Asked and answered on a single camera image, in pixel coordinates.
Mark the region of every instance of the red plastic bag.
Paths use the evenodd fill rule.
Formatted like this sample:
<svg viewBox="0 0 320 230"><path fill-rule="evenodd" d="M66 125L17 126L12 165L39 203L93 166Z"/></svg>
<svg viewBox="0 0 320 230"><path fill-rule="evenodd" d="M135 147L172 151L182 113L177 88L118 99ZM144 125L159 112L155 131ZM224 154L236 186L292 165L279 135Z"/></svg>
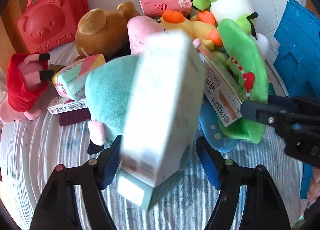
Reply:
<svg viewBox="0 0 320 230"><path fill-rule="evenodd" d="M31 53L48 52L75 39L78 22L88 11L87 0L28 0L18 29Z"/></svg>

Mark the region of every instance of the black plush foot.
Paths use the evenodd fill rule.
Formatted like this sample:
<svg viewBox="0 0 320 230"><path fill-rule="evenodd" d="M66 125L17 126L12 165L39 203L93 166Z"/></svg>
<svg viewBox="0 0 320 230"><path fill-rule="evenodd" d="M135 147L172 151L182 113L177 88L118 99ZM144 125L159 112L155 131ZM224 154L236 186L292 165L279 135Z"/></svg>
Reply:
<svg viewBox="0 0 320 230"><path fill-rule="evenodd" d="M54 76L54 71L49 69L49 70L41 70L39 71L40 74L40 81L46 81L46 80L51 80L52 77Z"/></svg>
<svg viewBox="0 0 320 230"><path fill-rule="evenodd" d="M39 60L50 60L50 53L41 53L39 54Z"/></svg>
<svg viewBox="0 0 320 230"><path fill-rule="evenodd" d="M93 155L96 153L100 153L103 149L104 149L104 145L96 145L90 140L87 154Z"/></svg>

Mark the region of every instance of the blue plush toy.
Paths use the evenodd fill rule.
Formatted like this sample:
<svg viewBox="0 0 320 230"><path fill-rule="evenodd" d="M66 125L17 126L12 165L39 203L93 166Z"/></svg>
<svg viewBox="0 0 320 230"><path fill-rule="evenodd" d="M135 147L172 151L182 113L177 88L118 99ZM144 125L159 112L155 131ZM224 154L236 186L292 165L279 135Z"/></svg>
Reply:
<svg viewBox="0 0 320 230"><path fill-rule="evenodd" d="M109 147L123 134L125 112L139 55L116 58L92 71L86 80L85 95L91 113L88 123L91 142L88 154Z"/></svg>
<svg viewBox="0 0 320 230"><path fill-rule="evenodd" d="M235 148L240 140L224 135L219 127L218 120L219 118L216 111L204 96L199 116L199 122L204 137L212 148L222 153L230 152Z"/></svg>

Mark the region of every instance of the white plush toy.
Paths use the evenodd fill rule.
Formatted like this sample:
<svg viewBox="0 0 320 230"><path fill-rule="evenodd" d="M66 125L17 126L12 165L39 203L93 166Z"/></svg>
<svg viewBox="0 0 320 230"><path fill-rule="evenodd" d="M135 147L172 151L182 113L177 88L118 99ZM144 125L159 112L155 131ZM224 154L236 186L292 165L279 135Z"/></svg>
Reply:
<svg viewBox="0 0 320 230"><path fill-rule="evenodd" d="M225 19L231 19L236 22L248 35L251 34L251 25L254 24L253 19L258 15L254 13L254 7L250 0L193 0L193 6L199 11L210 10L217 23Z"/></svg>

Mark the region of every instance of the screw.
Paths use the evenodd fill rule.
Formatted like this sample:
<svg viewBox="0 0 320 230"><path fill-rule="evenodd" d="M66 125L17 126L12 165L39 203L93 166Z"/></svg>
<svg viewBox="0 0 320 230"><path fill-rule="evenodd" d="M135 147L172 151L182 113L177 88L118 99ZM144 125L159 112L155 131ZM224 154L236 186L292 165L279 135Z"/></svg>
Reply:
<svg viewBox="0 0 320 230"><path fill-rule="evenodd" d="M263 171L266 170L266 168L265 168L265 166L263 166L263 165L258 165L258 170L261 171L261 172L263 172Z"/></svg>
<svg viewBox="0 0 320 230"><path fill-rule="evenodd" d="M95 164L97 164L97 162L98 162L97 159L90 159L90 160L88 161L89 165L95 165Z"/></svg>
<svg viewBox="0 0 320 230"><path fill-rule="evenodd" d="M63 170L64 169L64 165L63 164L58 164L57 166L56 166L56 171L61 171L61 170Z"/></svg>
<svg viewBox="0 0 320 230"><path fill-rule="evenodd" d="M224 163L225 163L226 165L232 165L232 164L233 164L233 160L231 160L231 159L225 159L225 160L224 160Z"/></svg>
<svg viewBox="0 0 320 230"><path fill-rule="evenodd" d="M269 119L268 119L269 124L272 124L274 121L275 121L275 119L273 117L269 117Z"/></svg>

